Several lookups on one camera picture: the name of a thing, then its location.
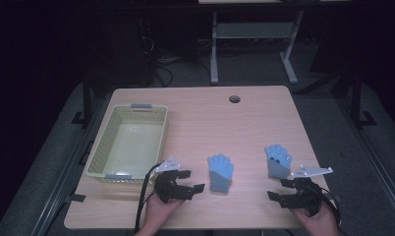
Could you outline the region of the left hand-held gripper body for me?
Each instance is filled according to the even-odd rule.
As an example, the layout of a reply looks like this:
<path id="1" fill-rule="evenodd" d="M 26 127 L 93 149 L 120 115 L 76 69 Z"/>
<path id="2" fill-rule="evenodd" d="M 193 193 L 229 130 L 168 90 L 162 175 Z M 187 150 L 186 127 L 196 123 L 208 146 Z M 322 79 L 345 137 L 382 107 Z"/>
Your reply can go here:
<path id="1" fill-rule="evenodd" d="M 154 190 L 163 203 L 170 200 L 186 200 L 187 187 L 180 186 L 176 180 L 181 164 L 173 156 L 168 157 L 156 167 L 157 178 Z"/>

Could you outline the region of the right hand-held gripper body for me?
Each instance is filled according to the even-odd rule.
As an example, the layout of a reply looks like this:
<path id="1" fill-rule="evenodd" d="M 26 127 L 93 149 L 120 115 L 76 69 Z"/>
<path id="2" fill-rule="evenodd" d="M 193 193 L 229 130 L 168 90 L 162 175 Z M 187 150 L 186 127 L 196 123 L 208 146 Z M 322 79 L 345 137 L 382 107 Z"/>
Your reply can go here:
<path id="1" fill-rule="evenodd" d="M 284 195 L 282 197 L 283 208 L 304 208 L 310 215 L 318 213 L 319 204 L 321 202 L 320 187 L 315 184 L 311 177 L 332 173 L 331 167 L 310 167 L 301 165 L 300 168 L 291 173 L 291 179 L 296 184 L 294 188 L 296 193 L 292 195 Z"/>

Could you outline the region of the blue knit glove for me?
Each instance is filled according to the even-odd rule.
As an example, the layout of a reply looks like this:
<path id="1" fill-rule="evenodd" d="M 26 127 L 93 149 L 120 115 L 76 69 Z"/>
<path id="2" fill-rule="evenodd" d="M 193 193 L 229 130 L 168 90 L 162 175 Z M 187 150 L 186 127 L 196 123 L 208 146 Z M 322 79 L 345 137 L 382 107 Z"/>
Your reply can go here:
<path id="1" fill-rule="evenodd" d="M 292 156 L 281 145 L 272 145 L 264 149 L 267 158 L 268 176 L 275 179 L 287 179 L 291 172 Z"/>
<path id="2" fill-rule="evenodd" d="M 223 154 L 211 156 L 207 159 L 210 178 L 210 191 L 228 194 L 234 172 L 231 159 Z"/>

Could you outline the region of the pale yellow plastic basket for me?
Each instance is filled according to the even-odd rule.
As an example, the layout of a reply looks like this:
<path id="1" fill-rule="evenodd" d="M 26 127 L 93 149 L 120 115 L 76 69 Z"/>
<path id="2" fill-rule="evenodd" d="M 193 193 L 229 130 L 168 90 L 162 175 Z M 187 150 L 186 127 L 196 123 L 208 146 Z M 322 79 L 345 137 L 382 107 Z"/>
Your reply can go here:
<path id="1" fill-rule="evenodd" d="M 140 183 L 162 157 L 168 108 L 115 105 L 92 147 L 85 174 L 99 181 Z"/>

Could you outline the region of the person's left hand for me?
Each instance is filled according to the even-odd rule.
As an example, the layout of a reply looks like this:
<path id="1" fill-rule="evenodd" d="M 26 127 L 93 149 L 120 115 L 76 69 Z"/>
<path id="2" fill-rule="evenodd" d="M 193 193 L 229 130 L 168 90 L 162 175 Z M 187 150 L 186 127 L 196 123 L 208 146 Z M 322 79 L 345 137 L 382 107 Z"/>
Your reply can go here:
<path id="1" fill-rule="evenodd" d="M 158 196 L 152 195 L 146 202 L 145 219 L 142 228 L 159 229 L 183 203 L 184 201 L 181 200 L 163 203 Z"/>

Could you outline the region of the person's right hand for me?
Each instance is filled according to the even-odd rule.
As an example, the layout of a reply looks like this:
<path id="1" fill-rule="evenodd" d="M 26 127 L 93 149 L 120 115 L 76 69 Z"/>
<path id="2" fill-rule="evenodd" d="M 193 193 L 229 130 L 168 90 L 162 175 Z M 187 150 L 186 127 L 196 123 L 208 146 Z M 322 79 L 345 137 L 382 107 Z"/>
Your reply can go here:
<path id="1" fill-rule="evenodd" d="M 336 219 L 326 204 L 321 204 L 318 213 L 314 216 L 307 216 L 296 208 L 291 208 L 290 212 L 310 236 L 339 236 Z"/>

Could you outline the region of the metal frame rail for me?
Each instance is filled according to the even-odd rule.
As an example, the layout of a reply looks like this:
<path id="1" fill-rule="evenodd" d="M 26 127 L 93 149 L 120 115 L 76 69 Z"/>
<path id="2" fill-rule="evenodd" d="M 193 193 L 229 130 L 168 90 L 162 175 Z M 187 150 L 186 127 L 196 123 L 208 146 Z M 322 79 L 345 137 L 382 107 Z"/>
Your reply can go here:
<path id="1" fill-rule="evenodd" d="M 56 218 L 61 217 L 62 208 L 68 206 L 68 198 L 76 191 L 107 104 L 107 100 L 95 99 L 92 119 L 86 125 L 73 122 L 82 110 L 79 99 L 65 105 L 33 165 L 35 179 L 41 181 L 37 191 L 43 201 L 30 236 L 46 236 Z"/>
<path id="2" fill-rule="evenodd" d="M 389 172 L 383 166 L 375 148 L 371 145 L 371 142 L 364 133 L 363 127 L 358 125 L 351 115 L 350 108 L 343 99 L 337 99 L 336 103 L 341 109 L 342 114 L 346 118 L 348 124 L 356 136 L 356 139 L 360 143 L 363 150 L 366 152 L 367 158 L 372 166 L 373 172 L 375 173 L 380 185 L 385 192 L 390 204 L 395 210 L 395 183 L 389 175 Z"/>

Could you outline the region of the black upright post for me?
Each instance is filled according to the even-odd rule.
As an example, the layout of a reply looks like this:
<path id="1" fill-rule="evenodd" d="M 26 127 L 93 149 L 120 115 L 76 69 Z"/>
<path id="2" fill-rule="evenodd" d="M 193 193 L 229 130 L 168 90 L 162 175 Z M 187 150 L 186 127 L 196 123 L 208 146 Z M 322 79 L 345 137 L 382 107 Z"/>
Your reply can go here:
<path id="1" fill-rule="evenodd" d="M 353 78 L 351 97 L 351 118 L 358 129 L 363 126 L 375 126 L 376 122 L 368 111 L 361 110 L 362 81 L 356 72 Z"/>
<path id="2" fill-rule="evenodd" d="M 75 114 L 72 124 L 79 124 L 86 128 L 91 118 L 91 98 L 89 75 L 85 74 L 83 79 L 83 110 Z"/>

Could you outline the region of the white metal desk frame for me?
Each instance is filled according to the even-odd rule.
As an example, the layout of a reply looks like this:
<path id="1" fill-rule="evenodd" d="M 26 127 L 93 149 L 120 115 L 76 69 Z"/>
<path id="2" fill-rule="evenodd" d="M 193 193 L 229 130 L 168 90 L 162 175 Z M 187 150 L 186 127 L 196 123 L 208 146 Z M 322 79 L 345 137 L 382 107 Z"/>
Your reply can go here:
<path id="1" fill-rule="evenodd" d="M 293 22 L 284 23 L 218 23 L 217 13 L 212 15 L 210 82 L 219 83 L 217 41 L 219 39 L 287 39 L 287 48 L 280 53 L 280 60 L 291 84 L 299 81 L 290 61 L 290 56 L 299 32 L 304 12 L 299 11 Z"/>

